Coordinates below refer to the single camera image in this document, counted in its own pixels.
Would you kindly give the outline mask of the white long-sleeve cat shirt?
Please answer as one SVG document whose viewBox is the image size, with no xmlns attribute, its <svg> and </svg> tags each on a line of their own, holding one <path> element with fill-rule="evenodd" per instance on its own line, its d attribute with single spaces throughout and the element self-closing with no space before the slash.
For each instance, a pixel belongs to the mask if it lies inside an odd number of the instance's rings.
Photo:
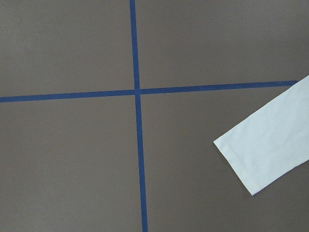
<svg viewBox="0 0 309 232">
<path fill-rule="evenodd" d="M 305 77 L 213 142 L 251 195 L 309 159 Z"/>
</svg>

